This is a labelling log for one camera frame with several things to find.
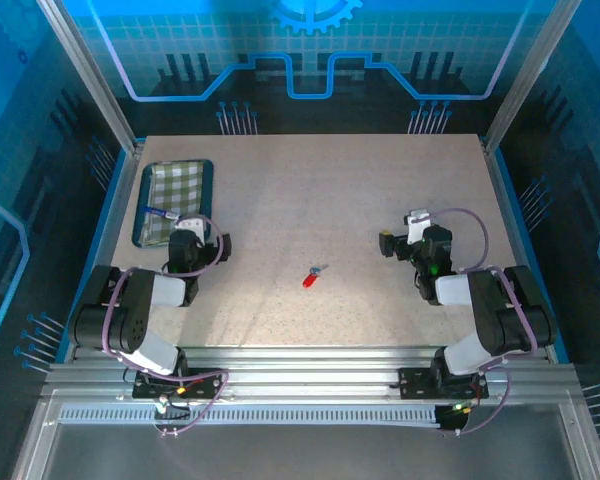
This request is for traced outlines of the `blue white marker pen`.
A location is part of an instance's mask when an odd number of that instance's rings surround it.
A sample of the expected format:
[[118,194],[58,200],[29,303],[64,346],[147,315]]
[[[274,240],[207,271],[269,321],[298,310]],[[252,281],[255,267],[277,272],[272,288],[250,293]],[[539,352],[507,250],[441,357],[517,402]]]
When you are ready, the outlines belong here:
[[170,221],[178,221],[181,218],[180,214],[177,214],[177,213],[174,213],[174,212],[171,212],[168,210],[164,210],[164,209],[159,209],[156,207],[144,206],[142,208],[142,210],[147,214],[165,218]]

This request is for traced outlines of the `grey metal panel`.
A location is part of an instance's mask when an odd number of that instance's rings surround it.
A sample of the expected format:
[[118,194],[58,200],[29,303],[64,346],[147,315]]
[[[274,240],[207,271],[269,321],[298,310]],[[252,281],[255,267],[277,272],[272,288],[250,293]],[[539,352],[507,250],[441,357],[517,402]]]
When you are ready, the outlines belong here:
[[394,426],[54,425],[41,468],[16,466],[32,401],[0,414],[1,477],[42,480],[600,480],[596,434],[544,408],[488,410],[465,436]]

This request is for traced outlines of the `aluminium side rail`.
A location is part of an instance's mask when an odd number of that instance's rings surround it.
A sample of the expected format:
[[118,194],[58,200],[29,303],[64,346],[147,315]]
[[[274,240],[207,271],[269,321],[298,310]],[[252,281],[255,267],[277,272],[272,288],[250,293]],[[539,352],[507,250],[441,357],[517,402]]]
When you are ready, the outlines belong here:
[[550,310],[553,310],[504,157],[499,148],[492,153],[487,152],[486,146],[483,150],[514,258],[530,268]]
[[68,319],[78,306],[93,267],[113,258],[145,143],[146,138],[137,138],[135,151],[121,151],[116,160]]

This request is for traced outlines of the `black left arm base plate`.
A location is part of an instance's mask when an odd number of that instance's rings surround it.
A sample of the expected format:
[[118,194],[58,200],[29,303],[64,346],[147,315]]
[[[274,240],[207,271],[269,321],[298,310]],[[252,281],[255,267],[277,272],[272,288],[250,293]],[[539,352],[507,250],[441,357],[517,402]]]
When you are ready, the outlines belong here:
[[137,373],[132,382],[134,399],[158,400],[211,400],[224,385],[223,375],[210,368],[184,368],[175,373],[176,381],[158,379],[146,373]]

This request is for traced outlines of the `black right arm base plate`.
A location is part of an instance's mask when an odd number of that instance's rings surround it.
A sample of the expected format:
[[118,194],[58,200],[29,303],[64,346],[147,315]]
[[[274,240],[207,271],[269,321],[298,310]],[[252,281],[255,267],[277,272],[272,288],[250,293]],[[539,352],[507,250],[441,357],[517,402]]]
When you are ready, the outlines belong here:
[[478,400],[489,397],[486,378],[476,373],[451,375],[426,368],[398,370],[402,400]]

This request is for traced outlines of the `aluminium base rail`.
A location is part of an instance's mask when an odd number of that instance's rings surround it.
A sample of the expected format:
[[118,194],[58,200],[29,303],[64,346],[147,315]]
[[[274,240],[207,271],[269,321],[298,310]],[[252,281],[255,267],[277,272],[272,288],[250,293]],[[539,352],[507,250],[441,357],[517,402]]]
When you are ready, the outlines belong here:
[[[229,372],[222,399],[242,404],[396,404],[400,368],[429,366],[433,347],[192,347],[194,368]],[[45,397],[128,400],[130,383],[121,363],[78,349],[74,359],[55,364],[42,388]],[[583,394],[575,368],[552,362],[546,353],[511,359],[486,376],[494,405],[566,404]]]

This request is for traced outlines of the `aluminium corner post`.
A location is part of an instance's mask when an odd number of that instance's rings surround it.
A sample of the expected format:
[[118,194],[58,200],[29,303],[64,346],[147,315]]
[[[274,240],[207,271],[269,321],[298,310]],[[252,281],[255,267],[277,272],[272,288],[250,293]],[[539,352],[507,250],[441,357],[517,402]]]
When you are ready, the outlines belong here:
[[581,2],[582,0],[556,0],[487,131],[484,140],[487,157],[495,156],[496,149],[546,67]]
[[135,154],[136,137],[68,10],[61,0],[36,0],[36,3],[121,148],[129,155]]

